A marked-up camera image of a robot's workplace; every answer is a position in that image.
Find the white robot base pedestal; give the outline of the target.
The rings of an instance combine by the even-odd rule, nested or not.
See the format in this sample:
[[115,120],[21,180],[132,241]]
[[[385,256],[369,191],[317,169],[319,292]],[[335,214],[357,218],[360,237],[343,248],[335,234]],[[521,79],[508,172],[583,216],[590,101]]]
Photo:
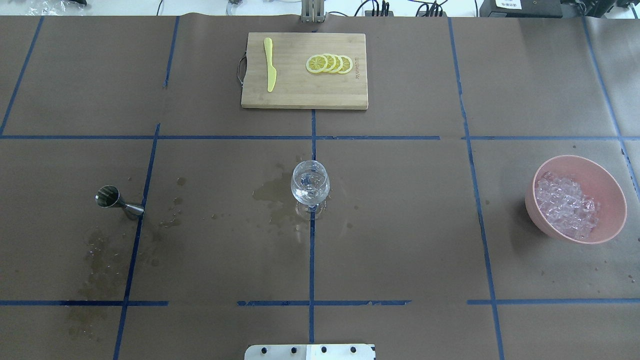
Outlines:
[[245,360],[375,360],[374,344],[255,344],[249,346]]

